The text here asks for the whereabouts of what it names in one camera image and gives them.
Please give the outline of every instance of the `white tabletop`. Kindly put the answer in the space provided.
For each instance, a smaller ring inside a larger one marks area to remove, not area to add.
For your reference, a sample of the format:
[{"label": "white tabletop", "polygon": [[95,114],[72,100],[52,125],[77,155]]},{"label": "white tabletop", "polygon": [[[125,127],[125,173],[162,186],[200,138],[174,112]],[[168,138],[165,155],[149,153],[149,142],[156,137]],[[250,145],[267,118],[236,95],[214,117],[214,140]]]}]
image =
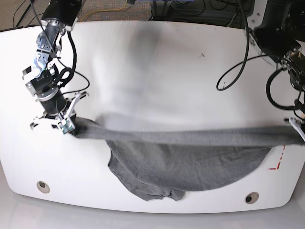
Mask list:
[{"label": "white tabletop", "polygon": [[[33,117],[43,109],[34,102],[21,76],[31,65],[40,31],[36,27],[0,33],[0,50],[5,54],[0,57],[0,159],[14,192],[79,206],[157,213],[243,211],[279,207],[289,201],[305,161],[302,147],[287,147],[279,170],[268,169],[277,165],[282,146],[272,150],[253,173],[228,186],[188,192],[177,202],[169,198],[143,201],[109,171],[110,150],[104,141],[62,136],[50,126],[30,130]],[[261,59],[247,63],[232,88],[216,90],[219,77],[244,58],[246,41],[241,30],[176,22],[108,21],[78,23],[72,36],[77,70],[91,81],[90,97],[77,104],[77,115],[107,128],[270,126],[283,125],[283,118],[293,115],[269,104],[265,86],[274,69]],[[66,36],[62,46],[62,61],[71,66]],[[251,48],[249,56],[256,54]],[[85,85],[76,75],[64,90]],[[278,103],[293,103],[297,91],[287,73],[275,79],[272,95]],[[49,194],[38,191],[38,181],[50,186]],[[260,201],[246,204],[245,196],[254,191],[260,194]]]}]

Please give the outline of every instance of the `red line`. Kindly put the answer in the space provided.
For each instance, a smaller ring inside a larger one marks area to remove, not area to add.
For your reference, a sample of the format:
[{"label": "red line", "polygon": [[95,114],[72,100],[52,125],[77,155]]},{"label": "red line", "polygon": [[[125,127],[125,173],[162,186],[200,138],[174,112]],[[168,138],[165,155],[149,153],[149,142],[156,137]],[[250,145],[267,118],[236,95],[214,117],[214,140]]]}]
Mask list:
[{"label": "red line", "polygon": [[280,164],[281,164],[281,161],[282,161],[282,158],[283,158],[283,155],[284,155],[285,147],[286,147],[286,146],[284,146],[284,148],[283,148],[283,152],[282,152],[282,155],[281,155],[281,157],[280,157],[280,160],[279,160],[279,162],[278,162],[278,164],[277,164],[277,168],[269,168],[269,170],[277,170],[277,169],[280,168]]}]

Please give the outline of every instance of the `gray t-shirt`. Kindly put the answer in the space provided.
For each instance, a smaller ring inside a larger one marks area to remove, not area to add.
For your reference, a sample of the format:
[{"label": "gray t-shirt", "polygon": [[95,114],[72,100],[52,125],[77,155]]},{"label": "gray t-shirt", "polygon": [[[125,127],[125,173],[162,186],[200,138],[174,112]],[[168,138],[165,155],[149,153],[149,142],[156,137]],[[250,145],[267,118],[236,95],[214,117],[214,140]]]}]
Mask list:
[{"label": "gray t-shirt", "polygon": [[76,118],[78,138],[106,140],[109,169],[133,194],[144,200],[185,191],[229,185],[253,170],[272,147],[300,144],[290,126],[188,132],[124,132],[107,130]]}]

